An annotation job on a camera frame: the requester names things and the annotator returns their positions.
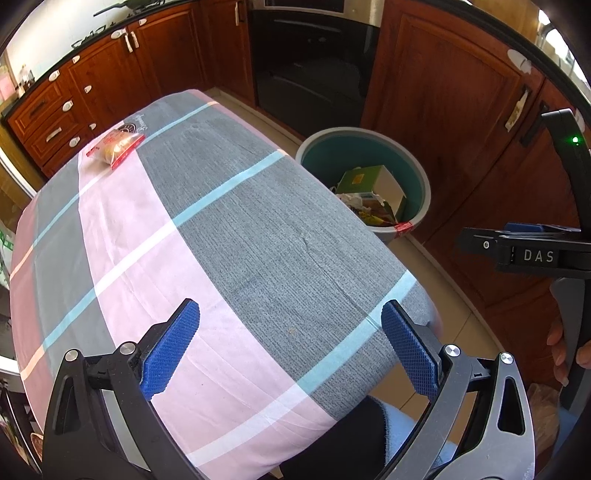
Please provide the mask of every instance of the red package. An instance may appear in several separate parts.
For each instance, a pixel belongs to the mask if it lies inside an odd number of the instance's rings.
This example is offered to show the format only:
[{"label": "red package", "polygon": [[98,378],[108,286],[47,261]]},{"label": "red package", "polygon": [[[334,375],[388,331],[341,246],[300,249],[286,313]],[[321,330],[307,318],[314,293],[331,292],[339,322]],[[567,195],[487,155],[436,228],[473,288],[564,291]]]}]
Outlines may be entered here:
[{"label": "red package", "polygon": [[88,151],[86,156],[107,162],[114,170],[144,139],[145,135],[142,134],[111,130]]}]

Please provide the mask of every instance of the blue gripper pad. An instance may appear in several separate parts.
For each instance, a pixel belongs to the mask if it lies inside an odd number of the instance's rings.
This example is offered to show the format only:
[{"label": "blue gripper pad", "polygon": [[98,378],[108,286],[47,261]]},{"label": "blue gripper pad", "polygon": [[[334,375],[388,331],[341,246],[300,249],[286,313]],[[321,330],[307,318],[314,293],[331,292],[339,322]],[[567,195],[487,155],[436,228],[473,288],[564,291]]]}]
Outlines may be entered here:
[{"label": "blue gripper pad", "polygon": [[199,328],[199,305],[190,300],[144,360],[139,387],[146,400],[150,401],[156,393],[164,391],[197,328]]},{"label": "blue gripper pad", "polygon": [[507,223],[504,230],[515,233],[544,233],[543,225],[536,223]]},{"label": "blue gripper pad", "polygon": [[413,328],[391,302],[382,309],[382,328],[415,391],[433,402],[439,392],[437,365]]}]

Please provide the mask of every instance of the hand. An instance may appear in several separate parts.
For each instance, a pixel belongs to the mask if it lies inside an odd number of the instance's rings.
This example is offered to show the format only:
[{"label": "hand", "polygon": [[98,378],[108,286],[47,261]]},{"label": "hand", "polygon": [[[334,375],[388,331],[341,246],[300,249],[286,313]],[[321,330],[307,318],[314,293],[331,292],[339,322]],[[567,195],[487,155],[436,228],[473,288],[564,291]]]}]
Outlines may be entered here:
[{"label": "hand", "polygon": [[[554,359],[554,376],[564,387],[569,384],[569,369],[566,366],[566,343],[564,341],[564,329],[562,321],[557,320],[550,327],[548,345],[552,347]],[[591,341],[587,342],[576,355],[576,362],[583,368],[591,369]]]}]

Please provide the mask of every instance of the plastic bag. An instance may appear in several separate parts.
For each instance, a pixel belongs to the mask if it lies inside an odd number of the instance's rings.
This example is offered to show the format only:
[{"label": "plastic bag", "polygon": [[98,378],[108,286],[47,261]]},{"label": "plastic bag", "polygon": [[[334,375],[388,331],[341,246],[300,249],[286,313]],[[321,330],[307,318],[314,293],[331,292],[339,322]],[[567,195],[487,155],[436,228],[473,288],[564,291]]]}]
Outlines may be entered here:
[{"label": "plastic bag", "polygon": [[546,385],[531,384],[527,390],[534,423],[535,455],[552,447],[558,435],[558,391]]},{"label": "plastic bag", "polygon": [[115,169],[144,139],[142,134],[111,130],[86,155],[107,162]]}]

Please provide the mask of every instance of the oven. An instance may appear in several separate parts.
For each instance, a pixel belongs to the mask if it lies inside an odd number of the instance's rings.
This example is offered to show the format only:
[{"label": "oven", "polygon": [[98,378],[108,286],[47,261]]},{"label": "oven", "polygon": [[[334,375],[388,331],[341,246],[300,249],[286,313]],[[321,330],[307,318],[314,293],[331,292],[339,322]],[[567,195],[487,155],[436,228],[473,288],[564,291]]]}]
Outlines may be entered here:
[{"label": "oven", "polygon": [[252,0],[258,105],[308,137],[358,127],[384,0]]}]

